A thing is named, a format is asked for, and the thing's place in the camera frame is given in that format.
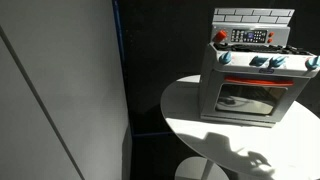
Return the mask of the blue far-left stove knob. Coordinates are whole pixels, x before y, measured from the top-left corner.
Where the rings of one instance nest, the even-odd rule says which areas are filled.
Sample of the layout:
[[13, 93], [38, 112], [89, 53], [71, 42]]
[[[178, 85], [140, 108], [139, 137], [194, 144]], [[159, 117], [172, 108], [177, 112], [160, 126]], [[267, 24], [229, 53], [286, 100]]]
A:
[[228, 64], [232, 59], [232, 56], [231, 56], [231, 52], [228, 51], [226, 53], [223, 53], [220, 57], [219, 57], [219, 62], [221, 64]]

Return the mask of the grey toy stove oven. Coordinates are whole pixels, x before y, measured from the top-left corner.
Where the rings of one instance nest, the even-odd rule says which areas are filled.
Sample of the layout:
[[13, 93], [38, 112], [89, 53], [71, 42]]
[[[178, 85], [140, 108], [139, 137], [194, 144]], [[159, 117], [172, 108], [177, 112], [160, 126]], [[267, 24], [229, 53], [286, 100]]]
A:
[[[280, 122], [308, 81], [319, 72], [305, 62], [316, 57], [287, 44], [292, 9], [217, 8], [214, 10], [210, 42], [206, 46], [199, 81], [199, 111], [205, 120], [272, 127]], [[213, 41], [220, 30], [227, 37]], [[230, 51], [232, 59], [221, 64], [219, 57]], [[250, 66], [255, 56], [268, 57], [259, 67]], [[285, 56], [278, 68], [270, 68], [272, 57]], [[261, 86], [230, 83], [226, 76], [259, 80], [292, 80], [293, 86]]]

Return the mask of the blue far-right stove knob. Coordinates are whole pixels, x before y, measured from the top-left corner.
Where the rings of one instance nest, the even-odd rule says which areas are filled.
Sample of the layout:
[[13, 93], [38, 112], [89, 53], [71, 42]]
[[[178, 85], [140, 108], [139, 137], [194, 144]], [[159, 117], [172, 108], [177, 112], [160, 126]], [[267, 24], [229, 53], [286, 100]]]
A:
[[305, 66], [308, 70], [315, 70], [320, 66], [320, 57], [312, 57], [305, 62]]

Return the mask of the red round knob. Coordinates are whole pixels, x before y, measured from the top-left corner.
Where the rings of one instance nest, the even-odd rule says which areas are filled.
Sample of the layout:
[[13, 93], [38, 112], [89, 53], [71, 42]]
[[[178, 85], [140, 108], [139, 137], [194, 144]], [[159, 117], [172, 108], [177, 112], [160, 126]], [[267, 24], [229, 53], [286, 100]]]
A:
[[216, 35], [213, 38], [213, 41], [215, 43], [220, 43], [221, 41], [223, 41], [225, 38], [227, 37], [227, 32], [224, 30], [220, 30], [216, 33]]

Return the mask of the white round table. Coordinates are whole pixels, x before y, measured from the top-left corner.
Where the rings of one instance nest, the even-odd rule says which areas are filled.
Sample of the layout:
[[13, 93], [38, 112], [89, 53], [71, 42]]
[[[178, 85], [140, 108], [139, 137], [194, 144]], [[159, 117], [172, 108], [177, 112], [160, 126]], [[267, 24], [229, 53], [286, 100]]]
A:
[[161, 111], [171, 130], [209, 161], [253, 180], [319, 180], [320, 119], [295, 102], [272, 128], [200, 118], [199, 77], [171, 83]]

